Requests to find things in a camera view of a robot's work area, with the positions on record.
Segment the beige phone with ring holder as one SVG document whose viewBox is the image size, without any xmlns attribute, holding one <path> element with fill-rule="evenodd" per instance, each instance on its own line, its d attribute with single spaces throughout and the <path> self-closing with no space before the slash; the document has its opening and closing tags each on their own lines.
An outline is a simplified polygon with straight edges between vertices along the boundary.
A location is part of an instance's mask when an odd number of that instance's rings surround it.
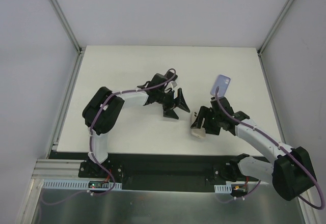
<svg viewBox="0 0 326 224">
<path fill-rule="evenodd" d="M 191 116 L 191 124 L 195 122 L 195 119 L 197 118 L 197 113 L 193 112 Z M 191 134 L 197 138 L 205 138 L 206 132 L 204 128 L 191 128 Z"/>
</svg>

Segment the lavender phone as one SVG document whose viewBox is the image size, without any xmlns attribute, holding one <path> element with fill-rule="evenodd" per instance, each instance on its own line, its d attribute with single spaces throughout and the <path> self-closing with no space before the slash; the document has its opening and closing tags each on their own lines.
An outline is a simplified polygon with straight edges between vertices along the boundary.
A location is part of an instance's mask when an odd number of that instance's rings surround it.
<svg viewBox="0 0 326 224">
<path fill-rule="evenodd" d="M 218 75 L 212 88 L 211 88 L 210 94 L 212 96 L 215 96 L 216 89 L 219 88 L 218 89 L 218 97 L 224 97 L 230 82 L 231 82 L 231 78 L 221 75 L 221 74 Z"/>
</svg>

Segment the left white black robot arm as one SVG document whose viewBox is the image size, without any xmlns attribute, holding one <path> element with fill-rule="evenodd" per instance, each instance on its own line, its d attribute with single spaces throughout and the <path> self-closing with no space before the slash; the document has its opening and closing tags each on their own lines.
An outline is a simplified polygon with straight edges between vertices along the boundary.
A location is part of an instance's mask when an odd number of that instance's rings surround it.
<svg viewBox="0 0 326 224">
<path fill-rule="evenodd" d="M 135 89 L 113 92 L 107 87 L 99 88 L 82 112 L 90 137 L 90 172 L 95 177 L 101 178 L 107 174 L 108 166 L 104 162 L 108 158 L 108 133 L 122 109 L 158 103 L 162 106 L 164 117 L 176 120 L 179 117 L 174 112 L 175 108 L 190 112 L 182 88 L 175 89 L 177 77 L 175 71 L 170 69 L 164 75 L 155 74 L 150 81 Z"/>
</svg>

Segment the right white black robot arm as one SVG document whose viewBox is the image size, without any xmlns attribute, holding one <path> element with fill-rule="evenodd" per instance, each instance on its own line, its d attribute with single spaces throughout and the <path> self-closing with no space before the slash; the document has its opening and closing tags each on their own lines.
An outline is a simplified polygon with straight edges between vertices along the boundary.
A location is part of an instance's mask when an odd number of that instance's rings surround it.
<svg viewBox="0 0 326 224">
<path fill-rule="evenodd" d="M 253 177 L 271 184 L 287 201 L 316 186 L 317 179 L 307 150 L 276 141 L 246 113 L 235 112 L 225 97 L 212 98 L 210 103 L 210 107 L 202 106 L 193 113 L 191 133 L 204 138 L 208 134 L 219 135 L 224 130 L 247 142 L 266 159 L 262 161 L 242 153 L 222 167 L 221 178 L 235 182 Z"/>
</svg>

